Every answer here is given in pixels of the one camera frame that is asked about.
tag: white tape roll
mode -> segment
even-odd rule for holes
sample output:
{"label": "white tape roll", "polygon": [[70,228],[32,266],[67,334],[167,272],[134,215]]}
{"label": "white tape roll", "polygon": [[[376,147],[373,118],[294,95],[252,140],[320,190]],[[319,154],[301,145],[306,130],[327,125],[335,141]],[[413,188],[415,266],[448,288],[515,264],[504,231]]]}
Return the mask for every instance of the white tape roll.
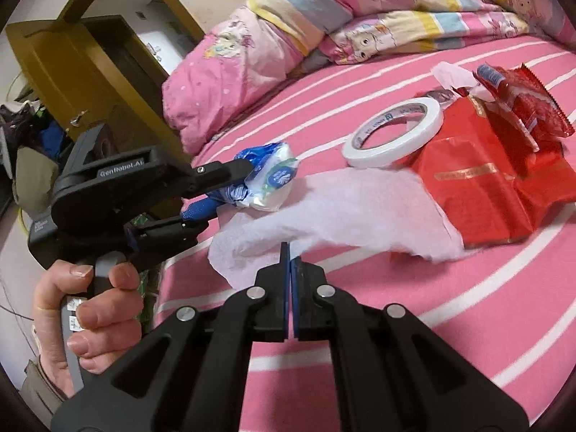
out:
{"label": "white tape roll", "polygon": [[[373,148],[362,149],[366,139],[381,126],[407,114],[421,114],[422,120],[404,135]],[[342,154],[352,167],[386,167],[408,154],[418,151],[440,130],[444,115],[437,100],[417,97],[394,104],[362,124],[342,148]]]}

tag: brown sleeve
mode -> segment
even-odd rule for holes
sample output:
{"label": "brown sleeve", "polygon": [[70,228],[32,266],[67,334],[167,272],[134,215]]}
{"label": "brown sleeve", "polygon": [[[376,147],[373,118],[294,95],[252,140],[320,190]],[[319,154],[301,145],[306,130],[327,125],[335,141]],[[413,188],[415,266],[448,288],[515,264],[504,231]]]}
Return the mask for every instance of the brown sleeve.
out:
{"label": "brown sleeve", "polygon": [[52,416],[65,401],[65,396],[46,377],[39,359],[28,362],[25,372],[27,376],[20,396],[42,423],[50,428]]}

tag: red wrapper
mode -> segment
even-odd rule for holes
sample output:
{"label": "red wrapper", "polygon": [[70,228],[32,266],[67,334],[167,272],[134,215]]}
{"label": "red wrapper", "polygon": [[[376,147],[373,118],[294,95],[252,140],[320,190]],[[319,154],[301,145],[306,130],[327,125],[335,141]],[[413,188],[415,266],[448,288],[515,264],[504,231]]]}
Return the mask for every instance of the red wrapper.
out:
{"label": "red wrapper", "polygon": [[502,117],[522,133],[534,152],[541,141],[574,134],[562,109],[525,65],[504,69],[483,64],[474,76],[494,96]]}
{"label": "red wrapper", "polygon": [[473,98],[457,100],[444,116],[412,168],[467,247],[526,238],[554,203],[576,201],[576,172],[557,141],[541,140],[534,153]]}

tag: finger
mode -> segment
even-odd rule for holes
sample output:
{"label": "finger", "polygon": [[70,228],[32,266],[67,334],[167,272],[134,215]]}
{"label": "finger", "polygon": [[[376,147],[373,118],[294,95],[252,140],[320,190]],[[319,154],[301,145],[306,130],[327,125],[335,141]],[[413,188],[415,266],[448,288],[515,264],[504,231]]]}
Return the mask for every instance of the finger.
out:
{"label": "finger", "polygon": [[108,274],[110,282],[119,289],[135,290],[140,286],[140,275],[131,263],[120,263]]}
{"label": "finger", "polygon": [[143,308],[138,291],[114,288],[80,304],[76,316],[82,328],[94,330],[133,319]]}
{"label": "finger", "polygon": [[66,355],[62,343],[60,303],[65,294],[84,292],[93,277],[90,266],[75,266],[57,261],[36,285],[33,297],[33,313],[36,334],[42,347],[42,364],[56,369],[66,367]]}
{"label": "finger", "polygon": [[80,357],[80,366],[93,374],[101,374],[103,371],[109,368],[110,365],[120,359],[120,357],[122,357],[127,350],[128,349],[124,349],[122,351],[107,352],[105,354],[92,357],[91,359]]}
{"label": "finger", "polygon": [[123,351],[136,345],[142,337],[138,320],[127,320],[105,328],[84,330],[68,338],[68,348],[86,359],[107,352]]}

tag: bed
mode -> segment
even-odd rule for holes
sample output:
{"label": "bed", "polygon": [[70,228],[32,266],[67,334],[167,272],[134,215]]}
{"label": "bed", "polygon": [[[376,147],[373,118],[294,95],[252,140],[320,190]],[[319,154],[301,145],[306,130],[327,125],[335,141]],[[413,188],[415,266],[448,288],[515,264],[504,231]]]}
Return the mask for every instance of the bed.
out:
{"label": "bed", "polygon": [[[386,106],[434,88],[430,68],[446,61],[474,69],[488,62],[525,63],[576,119],[576,53],[532,36],[458,50],[413,54],[313,73],[209,142],[195,164],[229,161],[243,148],[287,141],[301,160],[298,176],[346,167],[344,138]],[[566,142],[576,166],[576,138]],[[576,362],[576,207],[555,208],[527,242],[491,248],[462,261],[431,264],[420,258],[363,249],[322,248],[304,255],[330,283],[360,303],[400,302],[493,382],[515,398],[534,422],[551,404]],[[175,308],[220,305],[234,291],[210,266],[213,220],[199,245],[166,262],[157,322]],[[256,343],[244,400],[246,431],[339,430],[327,343]]]}

